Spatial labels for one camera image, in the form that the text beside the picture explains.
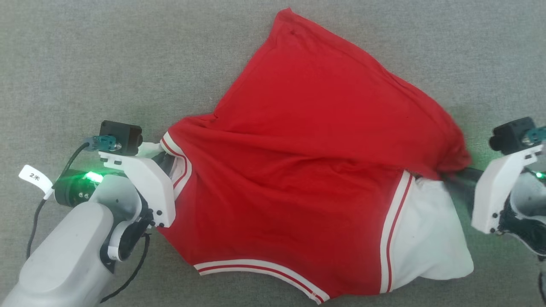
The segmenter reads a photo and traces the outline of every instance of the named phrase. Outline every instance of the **gray carpet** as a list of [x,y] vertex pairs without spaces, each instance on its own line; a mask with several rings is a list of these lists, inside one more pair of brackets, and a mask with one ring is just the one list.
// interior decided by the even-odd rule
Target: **gray carpet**
[[[41,197],[19,180],[28,163],[51,178],[103,119],[158,141],[178,119],[210,112],[265,40],[282,8],[359,45],[442,104],[476,165],[497,154],[493,127],[532,115],[546,123],[546,2],[489,1],[0,1],[0,299],[24,263]],[[99,165],[83,154],[76,168]],[[482,235],[458,208],[475,272],[419,279],[391,294],[325,306],[540,306],[536,259],[516,240]],[[37,242],[68,210],[48,202]],[[157,232],[133,283],[103,306],[314,306],[270,276],[200,277]],[[112,288],[142,251],[119,266]]]

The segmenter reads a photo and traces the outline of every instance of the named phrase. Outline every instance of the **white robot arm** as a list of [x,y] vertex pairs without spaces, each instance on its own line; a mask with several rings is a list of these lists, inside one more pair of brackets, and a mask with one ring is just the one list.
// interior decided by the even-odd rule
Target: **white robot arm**
[[[88,186],[74,178],[57,185],[57,201],[71,203],[74,209],[30,255],[2,307],[98,305],[107,294],[115,263],[129,257],[149,226],[169,227],[174,221],[173,185],[165,170],[150,158],[123,155],[140,145],[129,144],[140,133],[124,135],[123,128],[130,125],[105,122],[107,127],[117,125],[113,135],[117,142],[126,138],[126,150],[119,150],[118,144],[121,154],[101,151],[101,161],[123,173],[100,177],[102,183],[89,192],[79,192]],[[86,201],[74,203],[74,198]]]
[[446,176],[452,194],[466,202],[472,227],[486,234],[510,234],[538,256],[539,290],[546,304],[546,175],[527,167],[544,154],[546,127],[529,117],[493,130],[491,148],[505,156],[484,172],[465,169]]

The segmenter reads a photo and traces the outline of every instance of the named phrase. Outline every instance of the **garment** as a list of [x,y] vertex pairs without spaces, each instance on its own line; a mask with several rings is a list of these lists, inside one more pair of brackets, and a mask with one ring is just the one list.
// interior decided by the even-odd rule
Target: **garment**
[[[182,119],[161,144],[177,157],[176,219],[159,231],[202,275],[270,274],[321,303],[472,270],[453,204],[434,181],[470,162],[459,128],[425,93],[290,9],[215,111]],[[427,197],[429,184],[442,196]],[[432,247],[393,245],[399,229],[420,229],[401,216],[425,212],[427,221],[418,208],[447,216],[462,249],[447,255],[456,272],[442,274],[435,259],[415,275],[408,265],[420,264],[404,259]]]

